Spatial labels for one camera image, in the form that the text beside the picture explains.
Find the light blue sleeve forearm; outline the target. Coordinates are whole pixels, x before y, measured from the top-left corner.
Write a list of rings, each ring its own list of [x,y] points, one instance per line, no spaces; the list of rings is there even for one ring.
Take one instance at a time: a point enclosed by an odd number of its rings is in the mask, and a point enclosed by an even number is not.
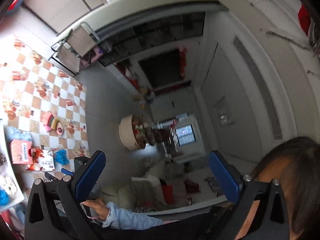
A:
[[[102,222],[103,228],[147,230],[154,226],[163,225],[163,220],[161,219],[119,208],[114,202],[108,202],[106,207],[109,209],[109,214]]]

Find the person's right hand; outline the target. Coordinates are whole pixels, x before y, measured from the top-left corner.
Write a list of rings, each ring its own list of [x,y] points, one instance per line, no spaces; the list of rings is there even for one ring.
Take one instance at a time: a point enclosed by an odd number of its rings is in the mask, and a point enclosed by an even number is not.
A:
[[[86,207],[93,208],[97,213],[100,220],[105,220],[110,214],[109,208],[106,206],[103,198],[97,198],[95,200],[86,200],[81,202]]]

